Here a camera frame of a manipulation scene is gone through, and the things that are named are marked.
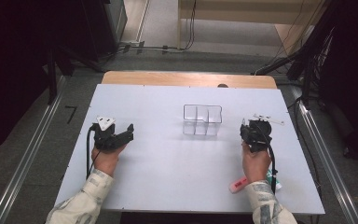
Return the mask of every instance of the wooden table edge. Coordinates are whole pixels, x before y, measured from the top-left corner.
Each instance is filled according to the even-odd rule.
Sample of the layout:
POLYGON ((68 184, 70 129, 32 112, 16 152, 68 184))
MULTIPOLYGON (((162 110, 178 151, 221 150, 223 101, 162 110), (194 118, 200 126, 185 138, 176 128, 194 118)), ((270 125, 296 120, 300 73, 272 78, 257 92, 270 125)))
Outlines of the wooden table edge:
POLYGON ((226 84, 229 88, 277 89, 274 78, 270 76, 202 72, 109 71, 103 75, 102 84, 192 87, 226 84))

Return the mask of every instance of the transparent box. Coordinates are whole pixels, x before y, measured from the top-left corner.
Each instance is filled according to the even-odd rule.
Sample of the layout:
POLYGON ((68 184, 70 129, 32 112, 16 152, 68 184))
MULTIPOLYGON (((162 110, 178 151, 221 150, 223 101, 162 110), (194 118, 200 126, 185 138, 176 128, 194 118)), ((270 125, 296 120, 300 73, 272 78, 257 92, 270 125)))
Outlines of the transparent box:
POLYGON ((183 133, 217 135, 222 124, 220 105, 184 105, 183 133))

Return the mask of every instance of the wire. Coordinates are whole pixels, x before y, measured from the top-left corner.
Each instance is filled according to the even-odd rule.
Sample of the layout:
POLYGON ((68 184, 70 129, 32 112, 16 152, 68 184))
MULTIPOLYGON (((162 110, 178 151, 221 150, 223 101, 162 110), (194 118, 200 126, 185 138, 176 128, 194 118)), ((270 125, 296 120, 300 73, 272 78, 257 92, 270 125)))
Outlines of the wire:
POLYGON ((287 70, 287 72, 288 72, 288 71, 289 71, 289 68, 287 68, 287 64, 284 64, 283 66, 284 66, 284 68, 286 68, 286 70, 287 70))
POLYGON ((276 185, 277 185, 277 173, 278 171, 275 169, 275 155, 274 155, 274 151, 272 150, 272 146, 269 143, 269 140, 267 139, 267 137, 264 135, 263 131, 260 129, 260 127, 258 127, 258 125, 255 123, 255 127, 258 129, 258 132, 261 133, 264 137, 264 140, 266 141, 266 143, 268 144, 268 152, 269 152, 269 156, 271 157, 271 163, 272 163, 272 179, 271 179, 271 189, 272 192, 275 194, 275 189, 276 189, 276 185))
POLYGON ((89 168, 89 175, 91 174, 92 166, 94 165, 94 162, 97 160, 98 156, 100 155, 101 150, 98 151, 97 155, 95 156, 94 160, 92 160, 91 167, 89 168))
POLYGON ((290 107, 292 107, 293 105, 295 105, 297 103, 297 101, 299 101, 301 99, 301 97, 298 97, 297 99, 295 99, 295 102, 292 103, 291 105, 287 106, 288 109, 290 109, 290 107))
POLYGON ((301 84, 296 84, 296 83, 279 83, 279 82, 277 82, 276 84, 277 84, 277 86, 294 86, 294 87, 299 87, 299 88, 302 87, 301 84))
POLYGON ((330 33, 324 39, 324 42, 322 43, 320 48, 315 50, 315 51, 319 51, 320 53, 313 56, 313 65, 312 65, 313 72, 312 72, 312 76, 311 76, 311 78, 312 78, 311 83, 317 89, 319 89, 319 86, 320 86, 320 78, 321 78, 321 73, 322 73, 322 67, 324 65, 324 61, 325 61, 325 59, 327 57, 327 54, 328 54, 328 52, 330 50, 331 42, 333 40, 333 32, 334 32, 334 30, 335 30, 335 27, 333 27, 330 30, 330 33))
POLYGON ((191 18, 190 18, 190 38, 187 41, 186 47, 183 50, 188 50, 193 46, 194 43, 194 20, 196 17, 196 7, 197 7, 197 0, 194 0, 193 10, 191 12, 191 18))
POLYGON ((163 50, 175 49, 175 50, 179 50, 177 47, 167 47, 167 48, 162 48, 162 47, 139 47, 139 46, 133 46, 130 43, 129 44, 123 44, 123 45, 120 45, 120 46, 124 47, 123 49, 120 49, 120 50, 124 50, 125 48, 128 48, 128 49, 163 49, 163 50))
MULTIPOLYGON (((301 14, 301 12, 302 12, 302 9, 303 9, 303 6, 304 6, 304 2, 305 2, 305 0, 302 1, 301 7, 300 7, 300 11, 298 12, 298 15, 296 16, 296 19, 293 21, 292 25, 290 26, 290 28, 289 28, 289 30, 288 30, 288 32, 287 32, 286 38, 282 41, 281 46, 279 47, 279 49, 278 49, 276 55, 275 55, 268 63, 266 63, 265 66, 263 66, 263 67, 257 69, 257 70, 255 71, 254 76, 255 76, 255 75, 257 74, 257 72, 260 71, 261 69, 266 68, 266 67, 272 65, 273 62, 277 60, 277 57, 278 57, 279 55, 283 54, 285 51, 287 51, 288 49, 290 49, 292 46, 296 45, 296 44, 298 43, 298 41, 301 41, 301 42, 302 42, 302 40, 303 40, 306 36, 308 36, 308 34, 309 34, 309 32, 311 31, 311 29, 309 29, 309 30, 301 37, 301 39, 298 39, 295 43, 293 43, 292 45, 290 45, 290 46, 284 48, 283 51, 280 52, 281 49, 282 49, 282 47, 283 47, 284 41, 288 38, 288 36, 289 36, 289 34, 290 34, 290 31, 292 30, 293 26, 295 25, 296 21, 298 20, 300 14, 301 14)), ((307 27, 310 25, 310 22, 312 21, 312 19, 314 18, 315 15, 316 15, 316 10, 313 11, 312 16, 310 17, 310 20, 307 22, 307 27)))
POLYGON ((116 54, 119 54, 121 52, 124 52, 125 50, 138 50, 138 49, 141 49, 141 50, 144 50, 144 49, 151 49, 151 50, 161 50, 161 51, 167 51, 169 53, 183 53, 184 50, 183 49, 174 49, 174 48, 167 48, 167 49, 164 49, 164 48, 158 48, 158 47, 129 47, 128 49, 121 49, 121 50, 118 50, 116 52, 116 54))
POLYGON ((286 39, 289 37, 290 31, 292 30, 293 26, 295 25, 296 21, 298 20, 298 17, 301 15, 302 8, 303 8, 303 6, 304 6, 304 2, 305 2, 305 0, 302 0, 301 6, 300 6, 300 11, 298 12, 298 14, 297 14, 297 16, 296 16, 296 19, 293 21, 292 25, 290 26, 289 30, 287 31, 286 38, 282 41, 281 46, 279 47, 277 53, 275 54, 275 57, 273 57, 273 58, 271 59, 271 61, 269 61, 269 63, 267 63, 267 66, 270 65, 279 55, 281 55, 281 54, 284 52, 284 50, 287 50, 288 48, 290 48, 290 47, 292 47, 292 46, 294 45, 294 44, 291 45, 290 47, 284 49, 284 50, 280 53, 280 51, 281 51, 281 49, 282 49, 282 47, 283 47, 284 41, 286 41, 286 39))
POLYGON ((90 133, 91 131, 95 131, 95 126, 92 124, 91 127, 89 127, 89 131, 87 132, 87 144, 86 144, 86 179, 89 178, 90 175, 90 133))

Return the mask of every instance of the hand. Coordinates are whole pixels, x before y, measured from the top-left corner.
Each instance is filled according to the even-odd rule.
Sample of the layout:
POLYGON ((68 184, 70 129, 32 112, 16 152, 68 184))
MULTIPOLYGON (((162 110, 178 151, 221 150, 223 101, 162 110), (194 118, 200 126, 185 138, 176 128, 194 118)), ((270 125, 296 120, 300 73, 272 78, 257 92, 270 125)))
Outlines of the hand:
POLYGON ((101 151, 100 149, 94 147, 91 151, 91 158, 94 161, 95 169, 113 177, 113 173, 115 172, 116 165, 118 163, 118 154, 120 154, 126 146, 127 145, 124 145, 114 151, 101 151))
POLYGON ((249 145, 242 141, 242 168, 249 184, 265 180, 270 164, 271 158, 267 149, 251 152, 249 145))

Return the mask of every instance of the beige sleeve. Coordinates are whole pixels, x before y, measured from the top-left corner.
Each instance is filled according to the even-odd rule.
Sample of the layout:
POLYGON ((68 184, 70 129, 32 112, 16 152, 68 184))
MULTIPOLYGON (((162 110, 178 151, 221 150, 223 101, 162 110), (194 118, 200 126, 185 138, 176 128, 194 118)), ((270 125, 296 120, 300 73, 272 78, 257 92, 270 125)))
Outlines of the beige sleeve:
POLYGON ((113 182, 111 176, 94 169, 76 196, 57 204, 49 212, 46 223, 95 223, 113 182))
POLYGON ((245 187, 258 223, 297 223, 293 214, 279 204, 267 181, 257 181, 245 187))

